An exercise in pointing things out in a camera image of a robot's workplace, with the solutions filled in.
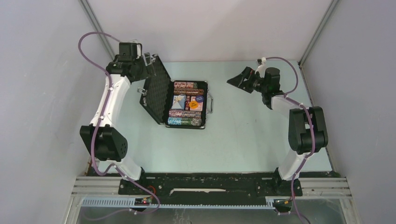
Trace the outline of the blue small blind button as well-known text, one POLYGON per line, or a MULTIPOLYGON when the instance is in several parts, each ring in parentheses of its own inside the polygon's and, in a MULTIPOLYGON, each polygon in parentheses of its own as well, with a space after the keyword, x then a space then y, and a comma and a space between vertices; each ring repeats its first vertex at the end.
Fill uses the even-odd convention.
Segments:
POLYGON ((198 95, 195 97, 195 101, 198 103, 203 103, 205 98, 202 95, 198 95))

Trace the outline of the red playing card deck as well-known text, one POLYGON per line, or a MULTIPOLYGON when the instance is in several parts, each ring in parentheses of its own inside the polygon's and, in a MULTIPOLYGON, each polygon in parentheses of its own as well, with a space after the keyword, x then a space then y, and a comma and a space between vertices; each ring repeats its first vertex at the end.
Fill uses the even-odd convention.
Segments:
POLYGON ((204 97, 202 95, 191 96, 189 103, 187 104, 190 111, 202 111, 204 97))

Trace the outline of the orange big blind button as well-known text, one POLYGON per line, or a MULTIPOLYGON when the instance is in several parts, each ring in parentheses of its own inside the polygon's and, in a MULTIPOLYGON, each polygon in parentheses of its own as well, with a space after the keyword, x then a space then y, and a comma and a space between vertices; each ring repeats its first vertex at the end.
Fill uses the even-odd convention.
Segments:
POLYGON ((200 106, 200 104, 196 101, 191 101, 190 102, 190 110, 195 110, 200 106))

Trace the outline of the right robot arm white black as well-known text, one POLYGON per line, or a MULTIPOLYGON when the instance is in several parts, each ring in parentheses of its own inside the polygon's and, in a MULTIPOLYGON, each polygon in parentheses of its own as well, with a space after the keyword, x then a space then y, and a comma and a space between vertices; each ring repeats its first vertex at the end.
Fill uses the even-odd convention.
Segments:
POLYGON ((246 67, 227 83, 245 92, 261 93, 263 103, 271 110, 289 120, 288 143, 290 150, 276 171, 272 190, 284 195, 290 182, 299 177, 306 161, 328 144, 328 134, 323 109, 319 106, 306 107, 290 98, 280 87, 280 70, 269 67, 261 77, 258 70, 246 67))

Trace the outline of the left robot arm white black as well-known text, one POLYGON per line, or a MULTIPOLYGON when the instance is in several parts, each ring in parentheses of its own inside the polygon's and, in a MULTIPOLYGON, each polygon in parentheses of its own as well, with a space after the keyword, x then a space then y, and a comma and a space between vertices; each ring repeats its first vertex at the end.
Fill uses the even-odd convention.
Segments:
POLYGON ((148 182, 141 178, 143 168, 129 153, 128 141, 117 130, 117 122, 126 93, 133 82, 148 77, 148 66, 141 43, 120 42, 119 53, 106 68, 96 64, 106 76, 105 87, 94 117, 80 128, 95 172, 104 176, 115 169, 123 179, 131 181, 129 187, 136 194, 146 192, 148 182))

